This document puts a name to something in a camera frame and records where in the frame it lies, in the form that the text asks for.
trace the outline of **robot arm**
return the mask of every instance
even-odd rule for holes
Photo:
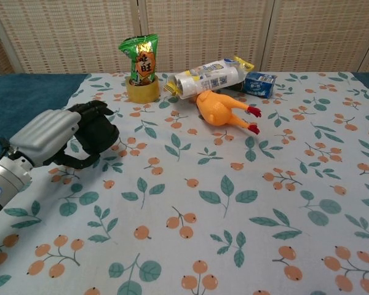
[[[67,110],[47,110],[35,117],[9,142],[0,140],[0,210],[12,199],[31,177],[33,167],[57,165],[82,169],[93,164],[100,153],[118,138],[119,130],[106,115],[113,112],[101,101],[76,104]],[[86,159],[65,154],[68,140],[75,136]]]

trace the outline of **barcode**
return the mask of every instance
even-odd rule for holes
[[[273,78],[269,78],[269,77],[266,77],[266,76],[261,76],[258,78],[259,81],[261,82],[267,82],[267,83],[272,83],[273,82]]]

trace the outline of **tape roll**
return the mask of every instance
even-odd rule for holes
[[[155,76],[152,83],[142,86],[130,84],[130,77],[127,77],[125,79],[125,87],[129,99],[133,103],[152,103],[160,97],[159,78],[157,76]]]

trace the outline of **tablecloth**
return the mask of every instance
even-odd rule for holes
[[[120,138],[92,167],[33,170],[0,212],[0,294],[369,294],[369,89],[276,74],[269,100],[223,90],[262,110],[234,110],[259,135],[87,76],[68,106],[107,102]]]

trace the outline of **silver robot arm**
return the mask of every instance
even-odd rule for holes
[[[105,115],[113,114],[101,101],[76,104],[68,110],[47,110],[25,125],[11,139],[0,140],[0,211],[31,181],[33,167],[55,162],[74,168],[93,164],[118,138],[119,130]],[[90,156],[84,160],[65,154],[75,135]]]

